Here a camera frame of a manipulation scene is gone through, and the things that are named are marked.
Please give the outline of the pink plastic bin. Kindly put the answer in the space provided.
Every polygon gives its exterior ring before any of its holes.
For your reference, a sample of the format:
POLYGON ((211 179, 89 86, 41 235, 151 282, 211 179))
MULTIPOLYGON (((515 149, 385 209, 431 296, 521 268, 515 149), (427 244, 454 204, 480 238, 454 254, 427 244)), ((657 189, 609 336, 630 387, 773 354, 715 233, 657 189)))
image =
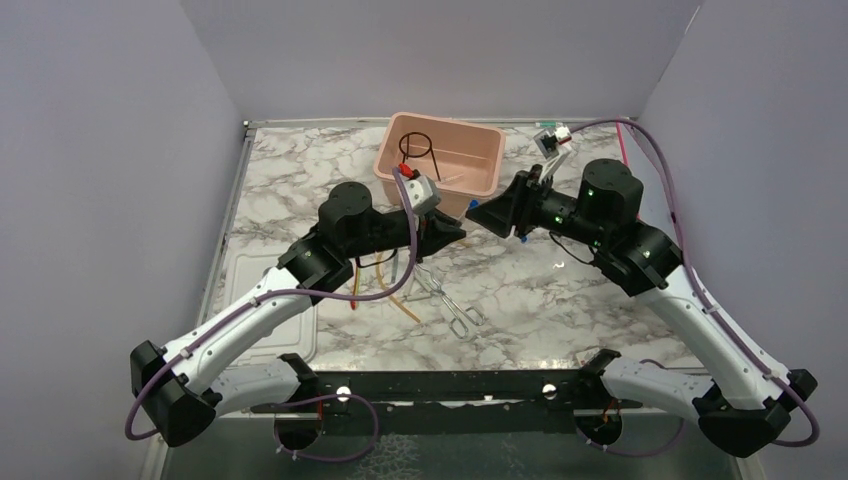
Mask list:
POLYGON ((464 173, 459 181, 441 185, 429 158, 409 160, 406 165, 433 179, 441 193, 439 209, 455 218, 464 215, 473 200, 484 201, 498 189, 506 134, 495 127, 409 112, 394 114, 388 123, 374 161, 374 175, 382 182, 389 202, 398 205, 399 193, 391 170, 398 166, 401 135, 420 131, 433 141, 442 179, 464 173))

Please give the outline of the black wire tripod stand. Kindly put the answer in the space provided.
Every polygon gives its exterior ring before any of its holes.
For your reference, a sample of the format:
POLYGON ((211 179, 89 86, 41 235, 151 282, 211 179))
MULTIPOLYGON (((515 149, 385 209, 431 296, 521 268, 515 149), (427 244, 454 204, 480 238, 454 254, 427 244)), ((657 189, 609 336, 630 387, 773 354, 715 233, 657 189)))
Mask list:
POLYGON ((401 164, 407 164, 409 160, 429 158, 432 163, 433 173, 436 175, 436 179, 439 181, 442 180, 434 144, 429 135, 420 131, 404 133, 398 140, 398 150, 401 155, 401 164))

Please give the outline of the metal crucible tongs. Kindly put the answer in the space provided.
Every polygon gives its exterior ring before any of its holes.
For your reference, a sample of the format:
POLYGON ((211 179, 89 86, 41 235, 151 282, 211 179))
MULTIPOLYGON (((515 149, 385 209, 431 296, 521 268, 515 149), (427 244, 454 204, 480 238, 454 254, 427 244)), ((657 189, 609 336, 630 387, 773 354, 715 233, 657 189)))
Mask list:
POLYGON ((450 331, 459 340, 469 340, 478 327, 482 327, 487 318, 476 306, 462 306, 444 289, 442 281, 422 264, 415 266, 415 279, 431 297, 438 299, 450 313, 447 322, 450 331))

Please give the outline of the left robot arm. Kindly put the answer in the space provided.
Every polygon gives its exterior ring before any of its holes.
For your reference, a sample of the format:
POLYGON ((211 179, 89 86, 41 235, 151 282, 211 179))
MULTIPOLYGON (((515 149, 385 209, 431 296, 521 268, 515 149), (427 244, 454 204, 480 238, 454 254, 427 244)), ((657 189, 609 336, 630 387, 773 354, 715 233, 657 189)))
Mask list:
POLYGON ((394 181, 397 210, 379 212, 370 190, 346 181, 333 187, 318 208, 318 220, 296 240, 239 300, 188 333, 158 346, 144 341, 130 354, 134 401, 124 435, 140 441, 160 435, 177 447, 202 433, 218 417, 275 403, 290 410, 313 401, 314 384, 297 358, 284 354, 264 366, 236 367, 234 361, 284 322, 323 300, 373 302, 405 286, 424 258, 465 238, 459 220, 441 212, 428 177, 394 181), (343 294, 365 256, 405 249, 408 264, 382 292, 343 294))

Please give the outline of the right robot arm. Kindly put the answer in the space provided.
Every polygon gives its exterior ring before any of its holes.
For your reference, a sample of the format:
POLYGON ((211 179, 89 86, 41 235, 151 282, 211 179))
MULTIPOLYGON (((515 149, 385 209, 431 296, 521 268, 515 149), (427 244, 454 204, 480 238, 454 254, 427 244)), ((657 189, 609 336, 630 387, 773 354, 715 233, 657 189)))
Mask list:
POLYGON ((688 276, 678 245, 639 219, 642 194, 641 181, 617 160, 589 162, 576 196, 556 191, 534 166, 466 216, 503 238, 541 228, 587 245, 592 265, 670 326, 706 369, 703 377, 680 374, 603 349, 578 372, 575 391, 585 404, 658 408, 695 424, 725 453, 749 457, 777 440, 816 379, 786 368, 720 314, 688 276))

